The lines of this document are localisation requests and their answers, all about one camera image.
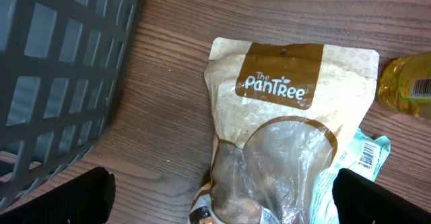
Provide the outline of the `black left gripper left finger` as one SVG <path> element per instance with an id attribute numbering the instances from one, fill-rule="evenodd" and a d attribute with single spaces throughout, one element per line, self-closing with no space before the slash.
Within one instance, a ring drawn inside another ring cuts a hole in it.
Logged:
<path id="1" fill-rule="evenodd" d="M 106 223 L 113 208 L 115 192 L 114 175 L 103 167 L 95 167 L 3 213 L 1 224 Z"/>

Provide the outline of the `PanTree beige snack pouch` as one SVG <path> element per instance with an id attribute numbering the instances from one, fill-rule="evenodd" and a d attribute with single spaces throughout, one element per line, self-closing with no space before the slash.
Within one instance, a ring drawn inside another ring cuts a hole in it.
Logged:
<path id="1" fill-rule="evenodd" d="M 377 51 L 216 38 L 204 71 L 215 134 L 189 223 L 310 223 L 314 181 L 352 141 Z"/>

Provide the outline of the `teal snack packet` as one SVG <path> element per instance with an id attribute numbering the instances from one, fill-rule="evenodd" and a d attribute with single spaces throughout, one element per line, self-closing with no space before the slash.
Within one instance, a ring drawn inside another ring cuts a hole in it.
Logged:
<path id="1" fill-rule="evenodd" d="M 310 224 L 339 224 L 332 189 L 341 168 L 352 170 L 374 182 L 390 152 L 391 141 L 388 137 L 372 139 L 358 129 L 344 152 L 314 181 L 309 211 Z"/>

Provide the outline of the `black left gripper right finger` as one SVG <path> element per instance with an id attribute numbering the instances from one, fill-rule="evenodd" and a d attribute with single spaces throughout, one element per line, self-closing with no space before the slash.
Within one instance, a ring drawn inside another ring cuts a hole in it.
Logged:
<path id="1" fill-rule="evenodd" d="M 333 183 L 340 224 L 430 224 L 430 213 L 347 168 Z"/>

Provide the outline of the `yellow Vim drink bottle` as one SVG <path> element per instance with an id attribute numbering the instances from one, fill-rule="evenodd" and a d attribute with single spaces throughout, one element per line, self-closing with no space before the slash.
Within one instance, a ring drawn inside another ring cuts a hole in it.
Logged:
<path id="1" fill-rule="evenodd" d="M 430 120 L 430 53 L 391 61 L 378 81 L 377 99 L 390 110 Z"/>

